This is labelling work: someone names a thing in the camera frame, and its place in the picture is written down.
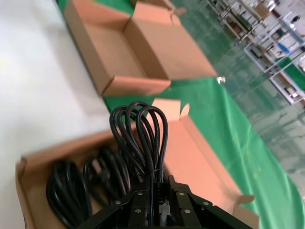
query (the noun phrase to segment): green work surface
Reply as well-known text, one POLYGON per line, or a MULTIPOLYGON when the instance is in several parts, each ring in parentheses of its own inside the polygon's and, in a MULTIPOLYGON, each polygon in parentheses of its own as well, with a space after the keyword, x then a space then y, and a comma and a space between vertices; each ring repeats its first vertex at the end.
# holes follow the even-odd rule
MULTIPOLYGON (((152 104, 155 97, 104 100, 112 111, 136 100, 152 104)), ((222 85, 214 78, 172 82, 158 98, 190 104, 189 116, 240 189, 256 195, 246 207, 260 215, 261 229, 305 228, 305 208, 295 185, 222 85)))
MULTIPOLYGON (((58 6, 61 10, 61 12, 64 11, 66 5, 67 5, 68 0, 58 0, 58 6)), ((128 2, 128 0, 95 0, 95 2, 98 3, 103 3, 107 6, 116 8, 117 10, 124 11, 130 15, 133 14, 133 7, 132 5, 128 2)))

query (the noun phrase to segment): box flap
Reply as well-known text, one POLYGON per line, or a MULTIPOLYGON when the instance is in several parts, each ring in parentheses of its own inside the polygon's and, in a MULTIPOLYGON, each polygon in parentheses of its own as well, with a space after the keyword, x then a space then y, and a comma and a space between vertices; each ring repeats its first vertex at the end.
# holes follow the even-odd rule
POLYGON ((179 18, 173 14, 173 11, 144 2, 137 2, 132 18, 166 25, 181 25, 179 18))
POLYGON ((159 94, 170 84, 169 80, 116 75, 105 89, 103 96, 159 94))
POLYGON ((259 229, 259 216, 249 209, 237 205, 234 207, 232 215, 253 229, 259 229))
POLYGON ((133 20, 171 80, 216 77, 217 73, 183 26, 133 20))
MULTIPOLYGON (((180 100, 156 98, 153 101, 152 106, 158 107, 160 110, 162 110, 168 122, 178 121, 180 119, 180 100)), ((159 116, 157 117, 158 121, 161 123, 161 118, 159 116)), ((147 115, 147 120, 150 123, 153 122, 152 117, 149 114, 147 115)))
POLYGON ((87 23, 102 24, 106 27, 122 30, 130 18, 127 13, 115 10, 90 0, 70 0, 65 8, 74 7, 80 18, 87 23))

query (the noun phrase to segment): open cardboard box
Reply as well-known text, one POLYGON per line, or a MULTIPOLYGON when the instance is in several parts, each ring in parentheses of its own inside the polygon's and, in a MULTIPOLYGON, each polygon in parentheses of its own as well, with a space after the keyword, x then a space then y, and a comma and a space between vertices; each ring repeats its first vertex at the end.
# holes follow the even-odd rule
POLYGON ((171 80, 217 76, 196 42, 166 8, 138 2, 133 17, 69 0, 64 15, 99 94, 158 94, 171 80))
MULTIPOLYGON (((165 166, 176 182, 188 184, 191 191, 219 206, 254 229, 259 217, 240 206, 254 200, 244 195, 228 174, 209 144, 188 116, 189 106, 180 113, 180 101, 156 99, 153 105, 162 109, 168 119, 169 135, 165 166)), ((16 188, 27 229, 64 229, 50 209, 46 184, 52 164, 63 158, 84 162, 99 146, 115 145, 110 131, 55 146, 22 158, 16 166, 16 188)), ((93 211, 101 207, 92 202, 93 211)))

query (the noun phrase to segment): brown cardboard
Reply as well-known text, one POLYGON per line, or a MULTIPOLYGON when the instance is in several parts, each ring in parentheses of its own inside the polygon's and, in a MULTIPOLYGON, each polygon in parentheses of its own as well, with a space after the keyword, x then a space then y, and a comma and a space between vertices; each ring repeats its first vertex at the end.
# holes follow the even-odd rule
POLYGON ((146 2, 151 5, 161 6, 168 11, 175 13, 176 15, 182 15, 186 12, 185 7, 176 8, 175 5, 172 4, 169 0, 129 0, 130 4, 133 6, 135 6, 138 1, 146 2))
MULTIPOLYGON (((244 195, 187 115, 189 105, 180 113, 180 101, 157 99, 154 102, 165 112, 169 124, 165 166, 175 180, 190 186, 191 191, 218 205, 254 229, 259 217, 240 206, 254 200, 244 195)), ((85 160, 102 145, 115 145, 111 131, 70 141, 21 159, 16 166, 16 188, 27 229, 64 229, 45 197, 52 164, 63 158, 81 168, 85 160)), ((93 211, 101 207, 92 200, 93 211)))
POLYGON ((262 17, 263 20, 271 14, 269 9, 262 2, 255 7, 255 11, 262 17))
POLYGON ((158 94, 171 80, 217 76, 165 8, 137 3, 130 18, 98 3, 70 0, 64 14, 100 94, 158 94))

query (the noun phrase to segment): coiled cable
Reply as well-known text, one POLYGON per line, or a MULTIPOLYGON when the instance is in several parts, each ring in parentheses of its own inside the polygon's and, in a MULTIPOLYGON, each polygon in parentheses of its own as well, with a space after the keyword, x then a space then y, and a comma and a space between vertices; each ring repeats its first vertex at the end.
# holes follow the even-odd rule
POLYGON ((83 174, 71 161, 58 161, 52 167, 47 200, 68 229, 77 228, 92 216, 90 194, 106 207, 128 194, 133 184, 147 179, 150 181, 148 224, 153 226, 154 184, 166 181, 163 171, 168 136, 166 117, 159 108, 136 101, 114 109, 109 122, 118 149, 101 147, 97 156, 85 163, 83 174), (152 125, 146 114, 151 116, 152 125), (163 125, 162 139, 157 116, 163 125), (98 187, 105 191, 106 200, 97 191, 98 187))
POLYGON ((75 229, 92 216, 90 193, 84 177, 71 161, 58 161, 46 188, 49 205, 68 229, 75 229))

